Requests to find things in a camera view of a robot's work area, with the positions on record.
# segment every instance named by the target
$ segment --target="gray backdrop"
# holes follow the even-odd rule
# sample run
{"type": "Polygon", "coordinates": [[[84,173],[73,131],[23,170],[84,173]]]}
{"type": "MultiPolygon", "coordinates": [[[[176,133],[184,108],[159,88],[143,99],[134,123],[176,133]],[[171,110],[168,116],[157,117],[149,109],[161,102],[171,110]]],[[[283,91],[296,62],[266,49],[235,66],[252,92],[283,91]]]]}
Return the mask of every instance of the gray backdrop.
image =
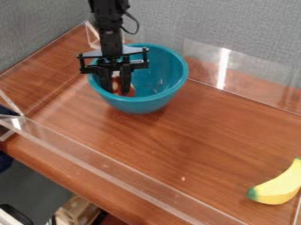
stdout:
{"type": "Polygon", "coordinates": [[[275,62],[301,59],[299,0],[130,0],[134,40],[180,51],[183,38],[275,62]]]}
{"type": "Polygon", "coordinates": [[[0,0],[0,72],[88,15],[84,0],[0,0]]]}

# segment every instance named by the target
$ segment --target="banana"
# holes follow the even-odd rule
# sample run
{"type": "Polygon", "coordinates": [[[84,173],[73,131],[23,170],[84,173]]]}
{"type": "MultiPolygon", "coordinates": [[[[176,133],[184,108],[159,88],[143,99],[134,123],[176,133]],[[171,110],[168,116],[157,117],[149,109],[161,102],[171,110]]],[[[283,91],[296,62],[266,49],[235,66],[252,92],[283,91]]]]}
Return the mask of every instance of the banana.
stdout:
{"type": "Polygon", "coordinates": [[[247,197],[263,204],[279,205],[290,201],[301,188],[301,157],[274,179],[247,190],[247,197]]]}

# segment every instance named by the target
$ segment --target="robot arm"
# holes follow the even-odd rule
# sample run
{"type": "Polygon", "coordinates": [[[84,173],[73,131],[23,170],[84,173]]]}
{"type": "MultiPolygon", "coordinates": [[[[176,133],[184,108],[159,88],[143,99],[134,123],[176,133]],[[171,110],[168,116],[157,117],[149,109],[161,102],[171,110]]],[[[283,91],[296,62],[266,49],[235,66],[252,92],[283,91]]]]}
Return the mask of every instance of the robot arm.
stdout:
{"type": "Polygon", "coordinates": [[[132,18],[126,12],[128,0],[89,0],[94,16],[94,26],[98,30],[101,50],[78,55],[80,71],[98,77],[98,85],[112,92],[110,75],[120,71],[121,94],[126,95],[130,89],[130,73],[134,69],[148,68],[147,48],[126,47],[121,44],[122,15],[132,18]],[[141,60],[130,62],[130,55],[141,54],[141,60]],[[85,65],[84,59],[97,59],[96,65],[85,65]]]}

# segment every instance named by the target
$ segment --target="teal bowl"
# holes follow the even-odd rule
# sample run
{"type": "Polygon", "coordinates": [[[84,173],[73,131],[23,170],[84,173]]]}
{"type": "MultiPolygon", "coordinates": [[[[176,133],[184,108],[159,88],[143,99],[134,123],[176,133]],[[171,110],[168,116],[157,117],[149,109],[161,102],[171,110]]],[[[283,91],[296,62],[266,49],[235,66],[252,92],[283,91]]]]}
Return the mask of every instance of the teal bowl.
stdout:
{"type": "MultiPolygon", "coordinates": [[[[188,66],[181,56],[164,46],[149,43],[129,44],[128,46],[149,49],[149,67],[132,72],[130,83],[134,87],[134,97],[110,94],[96,83],[93,74],[88,75],[89,84],[105,102],[117,110],[133,114],[152,113],[165,106],[185,83],[188,66]]],[[[141,55],[132,55],[130,60],[141,60],[141,55]]]]}

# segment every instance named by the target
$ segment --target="wooden table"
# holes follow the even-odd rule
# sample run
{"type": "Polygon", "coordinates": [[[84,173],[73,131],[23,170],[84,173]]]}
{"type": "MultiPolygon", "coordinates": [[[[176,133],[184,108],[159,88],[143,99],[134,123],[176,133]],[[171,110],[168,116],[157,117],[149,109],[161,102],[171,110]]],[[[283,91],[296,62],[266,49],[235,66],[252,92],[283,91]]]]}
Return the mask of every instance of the wooden table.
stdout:
{"type": "MultiPolygon", "coordinates": [[[[78,26],[7,71],[0,86],[26,116],[246,224],[291,224],[298,198],[271,207],[248,200],[246,191],[301,155],[299,117],[191,80],[159,112],[117,112],[78,75],[74,56],[88,49],[78,26]]],[[[213,69],[188,63],[193,79],[213,69]]],[[[187,224],[18,134],[2,148],[124,222],[187,224]]],[[[90,151],[73,157],[97,163],[90,151]]],[[[212,221],[225,224],[221,217],[212,221]]]]}

